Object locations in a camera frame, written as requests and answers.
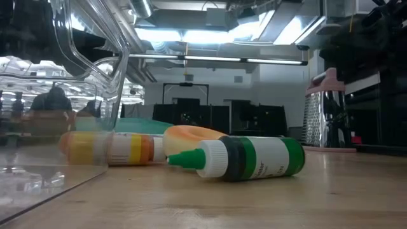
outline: teal object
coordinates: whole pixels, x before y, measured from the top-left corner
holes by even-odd
[[[173,124],[144,118],[119,118],[114,131],[117,133],[164,134]]]

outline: wooden tabletop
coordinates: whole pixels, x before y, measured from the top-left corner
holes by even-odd
[[[116,167],[5,228],[407,228],[407,158],[308,152],[294,177]]]

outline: pink object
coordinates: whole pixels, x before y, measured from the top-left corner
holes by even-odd
[[[313,146],[303,146],[305,150],[309,151],[318,151],[326,153],[357,153],[356,149],[353,148],[320,148]]]
[[[336,79],[336,68],[331,67],[325,72],[325,78],[320,83],[315,83],[314,79],[311,80],[311,85],[307,88],[306,95],[310,95],[316,92],[337,91],[344,92],[345,84],[342,81]]]

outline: orange and white bottle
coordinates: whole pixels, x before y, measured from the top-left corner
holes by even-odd
[[[165,160],[162,138],[146,134],[82,132],[65,133],[60,150],[73,165],[147,165]]]

